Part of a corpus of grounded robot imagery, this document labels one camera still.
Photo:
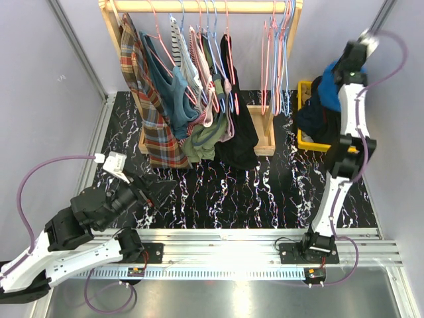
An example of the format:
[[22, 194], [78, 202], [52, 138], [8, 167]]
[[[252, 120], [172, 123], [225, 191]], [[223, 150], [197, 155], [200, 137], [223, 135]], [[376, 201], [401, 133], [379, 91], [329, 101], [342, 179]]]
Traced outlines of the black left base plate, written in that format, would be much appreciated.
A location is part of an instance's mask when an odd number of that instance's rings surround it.
[[164, 244], [160, 242], [142, 242], [138, 250], [124, 254], [123, 259], [115, 264], [161, 264], [164, 254]]

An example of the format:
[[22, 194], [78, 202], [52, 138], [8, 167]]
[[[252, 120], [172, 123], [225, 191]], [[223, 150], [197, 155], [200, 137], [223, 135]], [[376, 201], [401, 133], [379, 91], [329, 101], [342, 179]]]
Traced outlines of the blue tank top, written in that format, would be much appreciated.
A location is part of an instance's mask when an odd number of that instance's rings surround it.
[[317, 91], [322, 106], [330, 111], [340, 114], [341, 103], [338, 98], [338, 90], [334, 83], [334, 76], [332, 73], [337, 62], [338, 60], [334, 60], [325, 68]]

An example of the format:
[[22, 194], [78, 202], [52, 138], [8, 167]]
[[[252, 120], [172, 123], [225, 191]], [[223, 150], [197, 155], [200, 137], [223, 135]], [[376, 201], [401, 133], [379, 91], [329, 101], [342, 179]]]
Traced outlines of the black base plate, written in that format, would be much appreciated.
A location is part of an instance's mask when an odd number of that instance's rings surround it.
[[282, 264], [338, 264], [340, 262], [338, 252], [325, 253], [318, 250], [301, 249], [300, 243], [283, 242], [278, 244], [280, 261]]
[[115, 264], [161, 264], [164, 254], [164, 244], [160, 242], [142, 242], [138, 250], [124, 254], [123, 259]]

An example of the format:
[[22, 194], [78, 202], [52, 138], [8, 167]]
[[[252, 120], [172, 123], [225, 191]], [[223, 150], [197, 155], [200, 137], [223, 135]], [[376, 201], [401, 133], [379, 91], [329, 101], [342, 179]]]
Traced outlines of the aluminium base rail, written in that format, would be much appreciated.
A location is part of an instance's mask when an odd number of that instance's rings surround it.
[[145, 266], [145, 280], [302, 280], [306, 268], [401, 267], [396, 243], [378, 229], [339, 229], [353, 243], [336, 243], [338, 264], [282, 264], [278, 244], [299, 241], [301, 229], [140, 229], [142, 242], [164, 244], [161, 264]]

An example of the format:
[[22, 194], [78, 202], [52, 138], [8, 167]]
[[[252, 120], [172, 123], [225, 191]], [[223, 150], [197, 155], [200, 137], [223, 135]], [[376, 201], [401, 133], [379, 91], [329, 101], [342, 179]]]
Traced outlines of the dark clothes pile in bin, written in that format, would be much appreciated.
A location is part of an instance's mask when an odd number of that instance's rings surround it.
[[313, 142], [331, 145], [340, 135], [341, 114], [322, 106], [317, 91], [321, 78], [319, 76], [312, 81], [311, 96], [297, 111], [295, 120], [297, 127]]

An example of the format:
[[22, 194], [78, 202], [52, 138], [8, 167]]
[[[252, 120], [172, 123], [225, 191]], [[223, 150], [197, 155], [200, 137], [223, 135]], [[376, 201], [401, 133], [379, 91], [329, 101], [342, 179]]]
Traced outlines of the green hanging garment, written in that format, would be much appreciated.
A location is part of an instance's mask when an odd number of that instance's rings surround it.
[[215, 144], [217, 140], [224, 134], [225, 128], [219, 129], [217, 136], [212, 138], [212, 141], [206, 142], [203, 146], [194, 146], [193, 142], [198, 142], [205, 138], [205, 135], [212, 131], [217, 125], [212, 124], [211, 128], [206, 128], [206, 132], [201, 132], [204, 129], [203, 120], [198, 125], [195, 125], [192, 129], [191, 135], [184, 142], [183, 149], [190, 162], [200, 162], [202, 160], [214, 160], [215, 159]]

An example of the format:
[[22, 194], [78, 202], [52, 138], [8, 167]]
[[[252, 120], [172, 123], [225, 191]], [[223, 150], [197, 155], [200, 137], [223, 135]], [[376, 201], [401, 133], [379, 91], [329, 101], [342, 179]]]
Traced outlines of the teal hanging tank top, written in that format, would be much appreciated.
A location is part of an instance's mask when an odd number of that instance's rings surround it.
[[139, 32], [141, 42], [146, 52], [151, 80], [160, 94], [170, 128], [178, 140], [187, 138], [187, 128], [190, 122], [199, 117], [199, 113], [191, 106], [187, 96], [188, 83], [180, 68], [174, 66], [168, 69], [156, 52], [152, 39], [144, 32]]

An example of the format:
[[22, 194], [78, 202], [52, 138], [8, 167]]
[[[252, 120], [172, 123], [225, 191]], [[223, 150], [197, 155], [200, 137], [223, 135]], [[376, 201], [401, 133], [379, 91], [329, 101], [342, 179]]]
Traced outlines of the plaid hanging shirt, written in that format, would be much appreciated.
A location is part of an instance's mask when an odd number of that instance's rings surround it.
[[191, 163], [174, 136], [164, 102], [152, 82], [147, 53], [128, 13], [122, 16], [120, 44], [122, 75], [140, 103], [144, 145], [153, 168], [190, 169]]

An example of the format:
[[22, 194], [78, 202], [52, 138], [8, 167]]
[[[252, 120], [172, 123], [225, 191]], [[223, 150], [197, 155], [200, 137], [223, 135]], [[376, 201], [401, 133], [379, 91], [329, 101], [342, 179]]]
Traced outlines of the yellow plastic bin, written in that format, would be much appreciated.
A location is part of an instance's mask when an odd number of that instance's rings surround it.
[[330, 144], [327, 136], [327, 112], [322, 106], [318, 94], [321, 80], [322, 76], [318, 76], [313, 81], [299, 82], [295, 121], [298, 130], [298, 144], [309, 143], [312, 146], [304, 146], [305, 150], [326, 152], [330, 148]]

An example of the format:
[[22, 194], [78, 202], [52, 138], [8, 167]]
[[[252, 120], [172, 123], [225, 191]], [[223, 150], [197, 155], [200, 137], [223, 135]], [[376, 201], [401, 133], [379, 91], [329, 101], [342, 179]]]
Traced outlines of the striped hanging garment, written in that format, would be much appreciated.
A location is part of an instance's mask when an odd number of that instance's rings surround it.
[[195, 108], [198, 111], [202, 111], [203, 106], [201, 104], [201, 95], [203, 86], [199, 78], [197, 68], [191, 61], [189, 50], [178, 26], [178, 22], [174, 17], [170, 17], [170, 30], [172, 41], [172, 57], [176, 63], [176, 66], [180, 68], [180, 71], [187, 81], [189, 88], [194, 92], [194, 95], [197, 99]]

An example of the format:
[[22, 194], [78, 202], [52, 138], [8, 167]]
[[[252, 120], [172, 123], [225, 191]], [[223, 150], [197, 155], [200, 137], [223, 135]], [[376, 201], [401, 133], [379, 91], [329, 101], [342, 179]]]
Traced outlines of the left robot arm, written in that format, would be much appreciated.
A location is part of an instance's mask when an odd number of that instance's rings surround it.
[[135, 205], [159, 208], [177, 186], [174, 180], [154, 175], [131, 176], [115, 191], [85, 188], [70, 206], [59, 211], [17, 259], [1, 263], [1, 303], [22, 304], [38, 300], [72, 276], [110, 263], [135, 263], [145, 247], [135, 229], [125, 227], [112, 238], [79, 252]]

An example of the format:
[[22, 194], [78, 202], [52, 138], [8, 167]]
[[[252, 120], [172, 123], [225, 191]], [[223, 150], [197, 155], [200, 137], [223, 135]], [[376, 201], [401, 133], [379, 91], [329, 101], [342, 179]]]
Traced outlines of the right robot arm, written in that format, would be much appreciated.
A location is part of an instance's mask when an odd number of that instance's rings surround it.
[[376, 149], [366, 125], [367, 75], [362, 71], [378, 42], [347, 42], [331, 73], [341, 102], [340, 135], [326, 153], [326, 184], [319, 210], [299, 243], [299, 255], [308, 263], [318, 263], [337, 251], [336, 227], [345, 197]]

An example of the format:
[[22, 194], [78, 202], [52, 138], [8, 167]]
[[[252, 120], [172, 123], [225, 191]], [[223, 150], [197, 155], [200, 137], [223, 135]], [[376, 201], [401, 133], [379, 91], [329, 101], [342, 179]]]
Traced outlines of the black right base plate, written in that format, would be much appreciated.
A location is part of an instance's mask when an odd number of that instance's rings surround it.
[[301, 249], [300, 243], [283, 242], [278, 244], [280, 261], [282, 264], [338, 264], [340, 262], [338, 252], [325, 253], [318, 250]]

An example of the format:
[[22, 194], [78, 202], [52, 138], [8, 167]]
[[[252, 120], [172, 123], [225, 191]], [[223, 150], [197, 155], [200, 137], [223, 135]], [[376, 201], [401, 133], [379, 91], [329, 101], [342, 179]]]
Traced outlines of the pink wire hanger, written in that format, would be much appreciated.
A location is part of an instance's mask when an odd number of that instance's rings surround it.
[[276, 1], [273, 1], [272, 15], [270, 23], [264, 21], [262, 30], [262, 50], [261, 50], [261, 114], [266, 113], [266, 101], [268, 94], [268, 74], [270, 65], [270, 39], [272, 33], [272, 23], [276, 13]]

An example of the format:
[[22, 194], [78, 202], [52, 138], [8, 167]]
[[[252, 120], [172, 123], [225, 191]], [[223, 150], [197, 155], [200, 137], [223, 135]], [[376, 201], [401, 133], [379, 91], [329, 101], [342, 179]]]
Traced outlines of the pink hanging garment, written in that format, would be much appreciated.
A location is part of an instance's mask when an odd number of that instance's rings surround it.
[[235, 128], [233, 121], [227, 114], [225, 101], [226, 97], [222, 88], [221, 74], [211, 71], [216, 66], [215, 58], [209, 47], [208, 41], [204, 42], [204, 33], [200, 30], [196, 32], [191, 26], [189, 28], [189, 54], [191, 61], [197, 68], [201, 80], [204, 94], [207, 96], [205, 106], [206, 117], [203, 120], [204, 129], [211, 128], [215, 123], [217, 126], [205, 135], [205, 138], [198, 142], [193, 142], [194, 146], [203, 146], [206, 142], [212, 141], [217, 136], [218, 130], [225, 128], [224, 134], [217, 142], [225, 142], [234, 137]]

